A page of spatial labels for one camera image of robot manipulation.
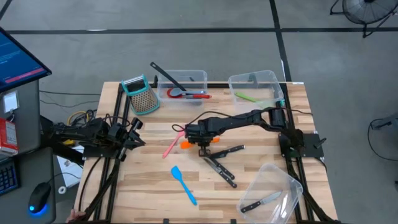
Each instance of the box grater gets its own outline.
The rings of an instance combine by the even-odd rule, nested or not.
[[[122,80],[121,84],[130,98],[131,109],[136,115],[148,114],[159,108],[159,100],[148,84],[145,75]]]

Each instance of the computer mouse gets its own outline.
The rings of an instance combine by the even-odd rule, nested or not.
[[[44,208],[45,203],[50,195],[51,185],[43,182],[39,183],[30,195],[28,209],[32,213],[37,213]]]

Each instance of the keyboard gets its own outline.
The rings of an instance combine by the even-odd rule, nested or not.
[[[0,195],[6,194],[19,187],[17,170],[14,159],[0,163]]]

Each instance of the computer monitor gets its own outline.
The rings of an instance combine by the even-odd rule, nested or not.
[[[51,70],[0,27],[0,92],[51,75]]]

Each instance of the blue spatula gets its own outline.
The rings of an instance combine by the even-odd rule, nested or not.
[[[176,180],[179,180],[180,183],[182,184],[182,187],[184,187],[185,192],[187,193],[189,199],[191,200],[192,204],[197,205],[197,201],[194,198],[194,196],[191,194],[191,191],[189,191],[188,187],[184,184],[184,181],[182,180],[182,174],[180,170],[178,169],[177,166],[172,168],[172,175]]]

